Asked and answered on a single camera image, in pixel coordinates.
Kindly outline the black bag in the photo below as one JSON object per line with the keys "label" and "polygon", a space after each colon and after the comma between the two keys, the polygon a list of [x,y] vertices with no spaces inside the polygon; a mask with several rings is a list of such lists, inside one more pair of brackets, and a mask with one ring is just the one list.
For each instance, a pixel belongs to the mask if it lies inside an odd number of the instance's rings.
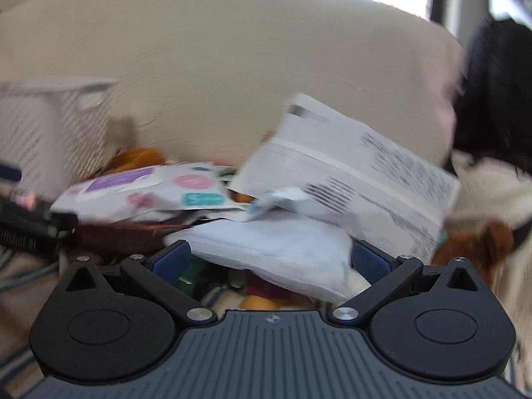
{"label": "black bag", "polygon": [[490,18],[475,33],[456,98],[453,149],[531,173],[531,30]]}

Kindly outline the white soft pad pack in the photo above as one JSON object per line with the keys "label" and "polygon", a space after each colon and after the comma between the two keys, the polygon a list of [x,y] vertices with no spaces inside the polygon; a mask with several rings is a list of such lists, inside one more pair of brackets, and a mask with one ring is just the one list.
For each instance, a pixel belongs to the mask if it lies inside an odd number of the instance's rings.
{"label": "white soft pad pack", "polygon": [[191,253],[227,268],[248,270],[295,293],[340,304],[357,292],[352,240],[342,229],[284,210],[253,221],[215,220],[174,232]]}

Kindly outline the white printed plastic package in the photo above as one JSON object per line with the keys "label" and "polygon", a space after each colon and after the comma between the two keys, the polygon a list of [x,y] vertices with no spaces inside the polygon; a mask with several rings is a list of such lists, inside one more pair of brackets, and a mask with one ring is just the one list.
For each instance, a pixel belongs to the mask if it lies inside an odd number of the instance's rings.
{"label": "white printed plastic package", "polygon": [[390,255],[425,263],[460,191],[439,166],[302,94],[229,187],[256,199],[277,198]]}

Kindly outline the large cream embossed cushion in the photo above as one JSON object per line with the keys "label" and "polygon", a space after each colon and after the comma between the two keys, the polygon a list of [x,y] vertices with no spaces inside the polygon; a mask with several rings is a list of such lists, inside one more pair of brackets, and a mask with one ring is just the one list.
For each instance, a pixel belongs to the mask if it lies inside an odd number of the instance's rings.
{"label": "large cream embossed cushion", "polygon": [[28,0],[1,15],[1,76],[116,80],[106,148],[241,164],[303,93],[433,163],[463,50],[369,0]]}

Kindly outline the brown white plush toy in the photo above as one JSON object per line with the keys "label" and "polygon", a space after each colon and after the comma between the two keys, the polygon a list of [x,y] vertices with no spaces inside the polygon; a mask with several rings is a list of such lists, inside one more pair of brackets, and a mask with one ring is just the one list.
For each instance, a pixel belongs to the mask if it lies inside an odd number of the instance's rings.
{"label": "brown white plush toy", "polygon": [[432,263],[468,258],[506,304],[531,296],[531,175],[501,160],[451,156],[461,191]]}

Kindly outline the wet wipes pack purple lid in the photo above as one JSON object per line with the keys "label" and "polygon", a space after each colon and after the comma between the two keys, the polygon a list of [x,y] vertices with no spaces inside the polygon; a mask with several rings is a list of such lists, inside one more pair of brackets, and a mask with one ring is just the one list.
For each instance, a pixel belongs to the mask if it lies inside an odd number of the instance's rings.
{"label": "wet wipes pack purple lid", "polygon": [[167,213],[226,210],[230,199],[210,162],[150,166],[95,178],[67,189],[52,212],[81,222],[113,223],[141,217],[162,221]]}

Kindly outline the white perforated plastic basket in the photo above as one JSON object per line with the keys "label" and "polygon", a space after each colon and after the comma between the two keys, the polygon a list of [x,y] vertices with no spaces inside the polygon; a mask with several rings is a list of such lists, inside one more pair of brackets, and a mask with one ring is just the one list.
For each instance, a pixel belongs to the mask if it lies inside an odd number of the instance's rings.
{"label": "white perforated plastic basket", "polygon": [[1,162],[20,188],[53,201],[101,166],[116,81],[48,76],[1,84]]}

